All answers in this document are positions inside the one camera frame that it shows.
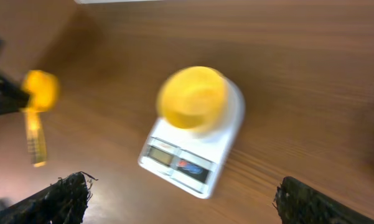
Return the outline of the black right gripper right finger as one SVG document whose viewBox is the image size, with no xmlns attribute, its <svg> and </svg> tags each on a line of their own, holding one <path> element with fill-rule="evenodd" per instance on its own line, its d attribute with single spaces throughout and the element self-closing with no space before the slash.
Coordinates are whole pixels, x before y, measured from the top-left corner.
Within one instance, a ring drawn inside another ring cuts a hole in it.
<svg viewBox="0 0 374 224">
<path fill-rule="evenodd" d="M 282 224 L 374 224 L 374 220 L 287 176 L 277 187 L 273 205 Z"/>
</svg>

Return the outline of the yellow plastic scoop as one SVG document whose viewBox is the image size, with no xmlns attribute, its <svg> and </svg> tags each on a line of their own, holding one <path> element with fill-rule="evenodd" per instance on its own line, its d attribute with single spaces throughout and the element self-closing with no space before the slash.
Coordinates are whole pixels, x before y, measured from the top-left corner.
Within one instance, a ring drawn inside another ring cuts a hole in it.
<svg viewBox="0 0 374 224">
<path fill-rule="evenodd" d="M 55 75 L 42 70 L 31 70 L 22 82 L 21 89 L 29 94 L 22 109 L 26 122 L 27 148 L 34 167 L 47 163 L 47 147 L 40 114 L 51 110 L 58 100 L 59 82 Z"/>
</svg>

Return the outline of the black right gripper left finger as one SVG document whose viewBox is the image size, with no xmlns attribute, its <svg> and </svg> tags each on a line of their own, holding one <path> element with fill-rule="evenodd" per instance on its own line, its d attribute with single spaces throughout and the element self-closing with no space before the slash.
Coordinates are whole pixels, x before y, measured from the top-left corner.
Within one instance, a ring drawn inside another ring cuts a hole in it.
<svg viewBox="0 0 374 224">
<path fill-rule="evenodd" d="M 96 180 L 80 171 L 14 205 L 0 200 L 0 224 L 81 224 Z"/>
</svg>

